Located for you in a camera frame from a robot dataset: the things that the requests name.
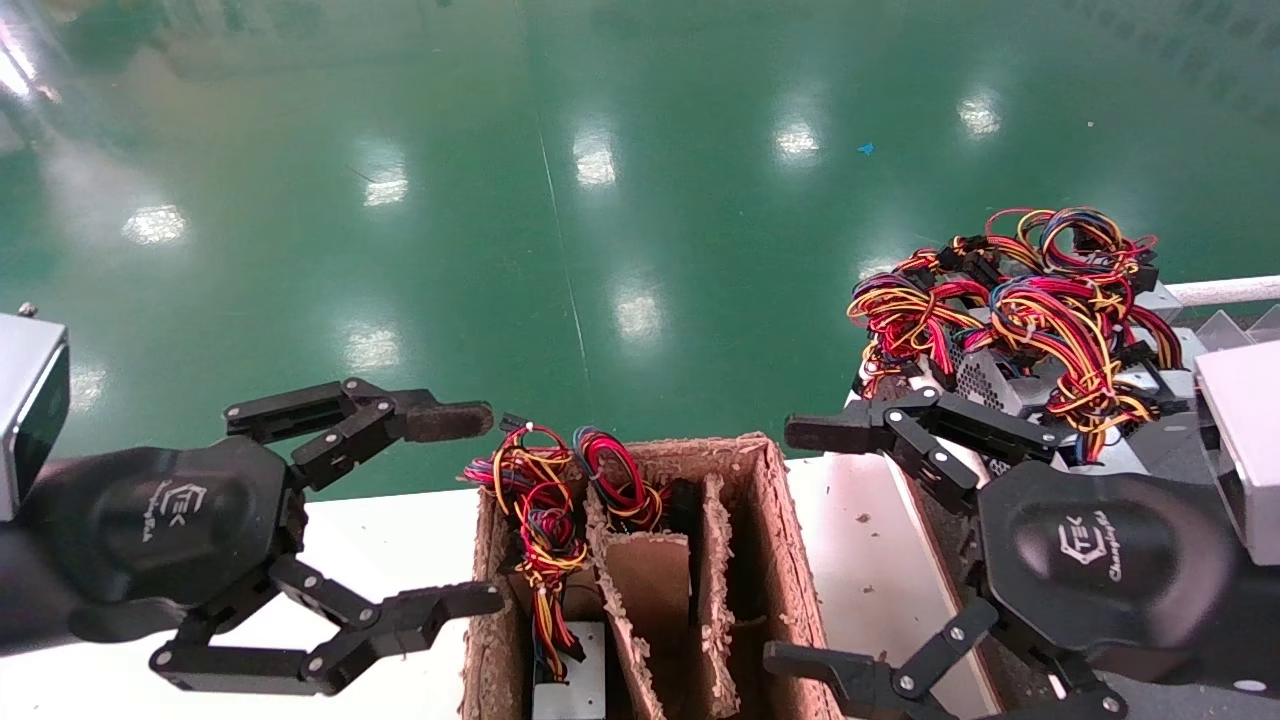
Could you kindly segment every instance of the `black connector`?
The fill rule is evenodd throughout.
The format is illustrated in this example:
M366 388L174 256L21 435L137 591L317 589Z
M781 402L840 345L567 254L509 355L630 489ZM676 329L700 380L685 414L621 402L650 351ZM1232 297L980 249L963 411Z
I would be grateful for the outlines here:
M1129 275L1129 287L1134 292L1151 292L1156 290L1158 279L1160 270L1155 265L1138 265L1138 272Z
M969 252L960 264L960 272L987 290L995 290L1000 279L1000 266L980 252Z
M1100 243L1097 238L1094 238L1092 234L1073 228L1071 247L1075 249L1075 251L1079 252L1080 255L1084 255L1087 252L1102 250L1102 243Z
M938 380L938 384L942 386L942 389L945 389L947 392L955 392L955 389L956 389L956 377L955 377L955 373L952 373L950 375L946 374L946 373L943 373L942 368L940 368L938 364L933 361L933 357L929 357L928 363L929 363L929 373L933 374L933 379ZM918 375L922 374L919 372L919 368L915 368L915 370L916 370L915 374L918 374Z
M1116 360L1120 361L1121 368L1132 368L1134 365L1155 359L1156 359L1156 351L1152 350L1149 345L1147 345L1140 340L1138 342L1121 347L1120 351L1116 352Z
M520 428L529 425L529 420L521 418L520 415L513 415L511 413L503 413L502 420L498 421L498 429L504 433L513 433Z
M964 254L957 251L950 245L938 250L938 266L948 273L954 273L960 269L960 263L964 261Z
M919 290L920 292L929 292L934 282L937 282L933 278L933 273L925 270L924 268L906 270L902 273L902 278L905 278L906 282L914 284L916 290Z
M965 252L973 252L974 250L986 250L991 243L987 241L984 234L970 234L968 237L960 238L960 249Z

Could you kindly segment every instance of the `logo on robot hand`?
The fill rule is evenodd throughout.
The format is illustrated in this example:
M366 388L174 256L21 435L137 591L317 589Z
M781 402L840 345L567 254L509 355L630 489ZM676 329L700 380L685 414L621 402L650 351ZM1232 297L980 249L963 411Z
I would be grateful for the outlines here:
M1101 510L1093 514L1093 523L1096 524L1085 524L1084 518L1068 515L1066 523L1057 527L1059 547L1062 555L1075 559L1080 565L1088 565L1110 555L1107 577L1119 583L1123 570L1115 525Z

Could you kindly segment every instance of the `pile of wire harnesses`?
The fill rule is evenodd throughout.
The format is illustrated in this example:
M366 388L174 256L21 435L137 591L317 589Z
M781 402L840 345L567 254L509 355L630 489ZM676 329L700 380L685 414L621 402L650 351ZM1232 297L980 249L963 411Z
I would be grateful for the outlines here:
M614 484L607 477L604 459L609 455L621 465L625 482ZM659 489L645 483L635 459L617 438L599 428L579 428L573 433L573 456L604 501L614 532L659 529L663 509L671 501L671 486Z
M1010 234L996 232L1014 215ZM1096 462L1108 429L1128 433L1160 413L1121 370L1183 368L1172 329L1135 302L1156 283L1155 242L1129 240L1091 208L1019 208L992 215L980 236L916 250L854 288L849 316L869 336L860 393L874 397L886 378L916 374L922 361L954 388L957 359L978 351L1010 378L1056 360L1062 372L1044 413L1076 432L1078 462Z
M516 566L532 588L532 646L541 679L563 683L567 669L559 653L581 661L582 644L564 623L567 578L586 564L586 543L573 518L573 500L563 473L573 456L554 432L532 423L503 420L507 437L490 457L472 460L462 479L493 495L498 507L515 518L522 546ZM530 445L543 436L547 446Z

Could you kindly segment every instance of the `wire connector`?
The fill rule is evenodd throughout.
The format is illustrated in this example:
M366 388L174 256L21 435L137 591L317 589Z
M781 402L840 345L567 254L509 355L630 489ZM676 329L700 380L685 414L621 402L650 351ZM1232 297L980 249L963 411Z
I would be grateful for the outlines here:
M521 418L520 415L515 415L512 413L503 413L502 420L498 421L498 429L504 433L513 433L521 428L527 428L527 427L529 427L529 420Z

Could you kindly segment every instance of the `metal mesh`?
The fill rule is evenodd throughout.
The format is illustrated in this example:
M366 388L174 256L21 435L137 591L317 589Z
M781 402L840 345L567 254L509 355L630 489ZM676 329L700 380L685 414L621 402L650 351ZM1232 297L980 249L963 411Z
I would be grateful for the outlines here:
M987 377L987 373L984 373L982 368L973 361L965 361L959 366L960 370L956 372L956 392L965 400L980 402L987 407L1004 413L1005 404L1001 402L1000 396L996 395L996 387ZM984 459L984 462L987 465L987 473L992 478L998 478L1009 471L1009 462L992 460L989 457Z

